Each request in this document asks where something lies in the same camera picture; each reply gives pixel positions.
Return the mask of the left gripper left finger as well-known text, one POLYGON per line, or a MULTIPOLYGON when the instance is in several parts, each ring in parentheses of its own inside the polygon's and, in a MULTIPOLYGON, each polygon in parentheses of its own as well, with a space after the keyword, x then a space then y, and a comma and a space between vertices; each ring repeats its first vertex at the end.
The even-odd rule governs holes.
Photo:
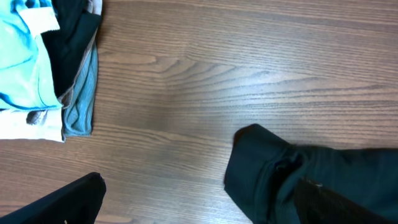
POLYGON ((1 217, 1 224, 94 224, 105 193, 104 179, 92 172, 1 217))

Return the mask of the black polo shirt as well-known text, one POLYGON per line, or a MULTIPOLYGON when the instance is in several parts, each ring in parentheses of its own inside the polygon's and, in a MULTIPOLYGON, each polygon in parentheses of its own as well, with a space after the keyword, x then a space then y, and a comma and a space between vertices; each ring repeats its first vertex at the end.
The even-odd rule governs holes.
POLYGON ((299 223, 297 182, 310 179, 397 223, 397 149, 291 144, 252 124, 234 135, 224 189, 253 223, 299 223))

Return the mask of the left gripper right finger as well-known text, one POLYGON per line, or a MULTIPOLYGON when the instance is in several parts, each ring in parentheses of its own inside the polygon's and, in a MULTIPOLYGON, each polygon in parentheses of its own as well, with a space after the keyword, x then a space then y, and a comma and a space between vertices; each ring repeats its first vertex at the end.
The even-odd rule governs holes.
POLYGON ((294 205, 301 224, 393 224, 322 184, 300 179, 294 205))

